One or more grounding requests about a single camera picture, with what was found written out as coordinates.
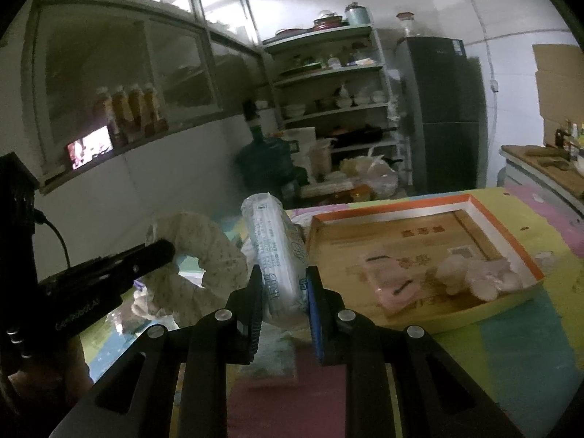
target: pink item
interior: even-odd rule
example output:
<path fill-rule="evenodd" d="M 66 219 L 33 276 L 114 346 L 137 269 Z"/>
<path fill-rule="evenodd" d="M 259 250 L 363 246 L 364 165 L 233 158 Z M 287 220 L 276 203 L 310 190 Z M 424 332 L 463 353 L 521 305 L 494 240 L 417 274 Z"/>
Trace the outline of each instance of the pink item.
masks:
<path fill-rule="evenodd" d="M 401 268 L 395 258 L 383 253 L 368 253 L 361 256 L 361 264 L 379 302 L 390 314 L 418 299 L 422 285 Z"/>

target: kitchen counter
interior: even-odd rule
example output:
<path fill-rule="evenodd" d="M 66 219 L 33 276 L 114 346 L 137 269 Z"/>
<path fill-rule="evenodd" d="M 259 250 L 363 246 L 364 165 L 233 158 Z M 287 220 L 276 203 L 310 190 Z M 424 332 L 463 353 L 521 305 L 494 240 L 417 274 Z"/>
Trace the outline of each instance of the kitchen counter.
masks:
<path fill-rule="evenodd" d="M 539 155 L 542 150 L 541 146 L 502 146 L 499 153 L 507 160 L 505 185 L 529 185 L 546 202 L 579 222 L 584 216 L 584 177 L 571 162 L 559 156 Z M 554 155 L 556 149 L 548 150 Z M 568 170 L 545 166 L 552 162 L 563 164 Z"/>

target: wrapped package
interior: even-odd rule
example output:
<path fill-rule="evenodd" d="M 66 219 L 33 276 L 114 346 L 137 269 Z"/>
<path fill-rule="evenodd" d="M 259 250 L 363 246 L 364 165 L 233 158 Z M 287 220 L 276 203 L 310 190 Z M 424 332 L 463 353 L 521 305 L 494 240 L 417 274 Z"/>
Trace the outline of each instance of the wrapped package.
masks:
<path fill-rule="evenodd" d="M 382 251 L 360 257 L 363 271 L 379 303 L 389 314 L 396 314 L 418 299 L 422 284 L 399 266 L 399 261 Z"/>
<path fill-rule="evenodd" d="M 308 254 L 299 231 L 269 193 L 248 197 L 241 213 L 262 271 L 266 320 L 290 326 L 308 308 Z"/>
<path fill-rule="evenodd" d="M 191 326 L 203 316 L 225 307 L 232 291 L 247 284 L 245 255 L 233 245 L 220 226 L 195 213 L 174 214 L 156 220 L 148 230 L 146 244 L 166 239 L 174 245 L 175 258 L 196 257 L 205 270 L 201 287 L 179 275 L 171 262 L 143 278 L 148 299 L 139 298 L 141 309 L 156 316 L 172 314 L 180 327 Z"/>

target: refrigerator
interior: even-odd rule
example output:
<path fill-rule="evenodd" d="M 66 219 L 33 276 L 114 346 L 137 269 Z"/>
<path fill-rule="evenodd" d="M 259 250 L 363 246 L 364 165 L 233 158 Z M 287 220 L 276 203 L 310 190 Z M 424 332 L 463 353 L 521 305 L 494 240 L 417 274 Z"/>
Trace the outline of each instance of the refrigerator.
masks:
<path fill-rule="evenodd" d="M 477 85 L 459 39 L 414 36 L 396 49 L 416 194 L 477 187 Z"/>

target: glass cabinet door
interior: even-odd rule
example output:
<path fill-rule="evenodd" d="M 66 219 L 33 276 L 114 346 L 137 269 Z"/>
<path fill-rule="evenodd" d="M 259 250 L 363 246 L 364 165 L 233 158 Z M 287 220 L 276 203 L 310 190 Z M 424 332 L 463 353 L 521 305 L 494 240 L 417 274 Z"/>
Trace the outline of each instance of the glass cabinet door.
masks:
<path fill-rule="evenodd" d="M 201 30 L 150 21 L 148 42 L 163 115 L 182 124 L 219 110 Z"/>

